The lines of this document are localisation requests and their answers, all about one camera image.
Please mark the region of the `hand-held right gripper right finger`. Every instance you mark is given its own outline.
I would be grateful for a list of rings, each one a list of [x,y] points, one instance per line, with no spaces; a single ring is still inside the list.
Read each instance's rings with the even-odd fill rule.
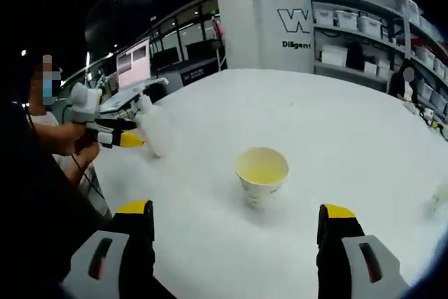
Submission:
[[[320,206],[316,243],[319,298],[401,298],[409,289],[399,260],[347,208]]]

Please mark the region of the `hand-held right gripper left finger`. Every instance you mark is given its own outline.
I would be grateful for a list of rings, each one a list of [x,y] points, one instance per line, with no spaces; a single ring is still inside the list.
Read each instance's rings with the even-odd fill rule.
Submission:
[[[65,298],[139,298],[149,293],[154,273],[153,202],[121,206],[71,258]]]

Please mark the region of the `person's left hand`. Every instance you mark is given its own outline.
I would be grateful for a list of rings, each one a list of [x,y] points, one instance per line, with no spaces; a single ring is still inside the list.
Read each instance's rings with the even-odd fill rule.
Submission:
[[[81,167],[88,167],[99,154],[99,144],[84,125],[68,123],[65,127],[69,133],[69,154],[76,156]]]

